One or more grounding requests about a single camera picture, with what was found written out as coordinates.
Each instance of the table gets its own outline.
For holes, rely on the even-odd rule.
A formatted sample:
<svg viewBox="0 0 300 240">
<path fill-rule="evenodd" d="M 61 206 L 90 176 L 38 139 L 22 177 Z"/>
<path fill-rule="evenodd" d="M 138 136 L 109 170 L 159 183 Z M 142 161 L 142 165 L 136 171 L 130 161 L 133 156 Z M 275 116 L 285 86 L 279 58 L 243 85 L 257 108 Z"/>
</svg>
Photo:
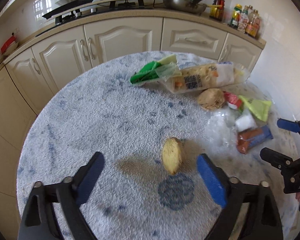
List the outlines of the table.
<svg viewBox="0 0 300 240">
<path fill-rule="evenodd" d="M 196 171 L 195 158 L 206 152 L 228 176 L 244 183 L 270 183 L 287 236 L 295 214 L 294 194 L 283 193 L 279 170 L 259 157 L 269 147 L 297 159 L 289 132 L 278 129 L 275 106 L 269 115 L 274 139 L 238 153 L 233 144 L 212 140 L 206 133 L 211 113 L 196 102 L 196 93 L 174 95 L 157 83 L 133 87 L 129 78 L 146 63 L 171 52 L 153 51 L 103 63 L 66 85 L 46 105 L 27 135 L 17 174 L 20 214 L 33 183 L 58 183 L 73 176 L 94 152 L 106 164 L 89 201 L 80 207 L 91 230 L 103 239 L 204 239 L 220 206 L 210 197 Z M 213 62 L 193 54 L 176 53 L 181 68 Z M 266 97 L 250 82 L 227 91 L 257 99 Z M 185 140 L 187 164 L 171 177 L 161 164 L 165 138 Z M 178 199 L 162 188 L 176 187 Z M 54 204 L 65 239 L 72 239 L 59 204 Z"/>
</svg>

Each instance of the potato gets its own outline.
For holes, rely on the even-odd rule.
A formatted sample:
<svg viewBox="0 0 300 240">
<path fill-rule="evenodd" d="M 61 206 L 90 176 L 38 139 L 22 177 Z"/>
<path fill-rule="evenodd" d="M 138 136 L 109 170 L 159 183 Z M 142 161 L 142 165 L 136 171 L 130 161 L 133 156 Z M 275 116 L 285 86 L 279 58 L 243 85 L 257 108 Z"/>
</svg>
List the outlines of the potato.
<svg viewBox="0 0 300 240">
<path fill-rule="evenodd" d="M 162 163 L 165 169 L 175 175 L 184 159 L 183 143 L 175 137 L 168 138 L 162 149 Z"/>
</svg>

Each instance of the sausage package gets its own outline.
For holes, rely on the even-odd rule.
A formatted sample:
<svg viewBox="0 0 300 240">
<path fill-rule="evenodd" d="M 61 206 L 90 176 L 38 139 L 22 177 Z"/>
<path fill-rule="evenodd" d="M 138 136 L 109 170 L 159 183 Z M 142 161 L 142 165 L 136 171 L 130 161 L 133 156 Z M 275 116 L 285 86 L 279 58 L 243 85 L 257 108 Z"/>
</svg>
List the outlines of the sausage package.
<svg viewBox="0 0 300 240">
<path fill-rule="evenodd" d="M 161 81 L 174 94 L 243 83 L 250 73 L 234 62 L 210 63 L 181 69 L 181 76 Z"/>
<path fill-rule="evenodd" d="M 238 133 L 237 149 L 240 153 L 247 154 L 250 148 L 272 139 L 272 133 L 269 127 L 265 125 L 261 128 Z"/>
</svg>

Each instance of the tablecloth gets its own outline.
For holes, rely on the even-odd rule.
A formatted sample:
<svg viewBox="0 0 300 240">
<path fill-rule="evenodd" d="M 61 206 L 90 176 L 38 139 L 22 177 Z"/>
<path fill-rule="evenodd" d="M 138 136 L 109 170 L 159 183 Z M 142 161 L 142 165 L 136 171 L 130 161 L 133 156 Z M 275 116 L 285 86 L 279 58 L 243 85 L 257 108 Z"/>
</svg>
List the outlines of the tablecloth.
<svg viewBox="0 0 300 240">
<path fill-rule="evenodd" d="M 146 63 L 172 52 L 153 51 L 120 57 L 77 77 L 58 92 L 35 120 L 24 143 L 17 172 L 20 214 L 33 183 L 58 183 L 73 176 L 94 152 L 106 164 L 93 192 L 80 209 L 99 240 L 204 239 L 221 212 L 198 174 L 195 158 L 207 153 L 228 176 L 244 183 L 270 183 L 287 236 L 295 214 L 294 195 L 283 193 L 280 171 L 261 160 L 269 147 L 297 159 L 289 132 L 278 129 L 279 114 L 271 107 L 274 139 L 238 153 L 234 144 L 211 140 L 206 128 L 211 113 L 196 102 L 196 93 L 174 95 L 155 83 L 133 87 L 129 78 Z M 180 68 L 213 62 L 176 53 Z M 225 90 L 258 99 L 266 97 L 250 82 Z M 183 139 L 187 165 L 170 176 L 161 163 L 167 137 Z M 174 187 L 179 196 L 164 194 Z M 65 239 L 72 239 L 59 204 L 56 216 Z"/>
</svg>

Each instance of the red package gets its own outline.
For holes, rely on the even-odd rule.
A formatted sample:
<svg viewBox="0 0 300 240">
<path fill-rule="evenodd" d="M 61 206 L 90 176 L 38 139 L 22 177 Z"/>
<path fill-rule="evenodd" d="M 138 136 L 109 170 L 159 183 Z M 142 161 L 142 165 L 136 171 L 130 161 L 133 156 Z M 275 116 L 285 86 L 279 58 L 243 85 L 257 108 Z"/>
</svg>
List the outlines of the red package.
<svg viewBox="0 0 300 240">
<path fill-rule="evenodd" d="M 232 109 L 239 109 L 242 106 L 242 101 L 237 97 L 237 95 L 223 91 L 225 95 L 225 100 L 228 103 L 228 106 Z"/>
</svg>

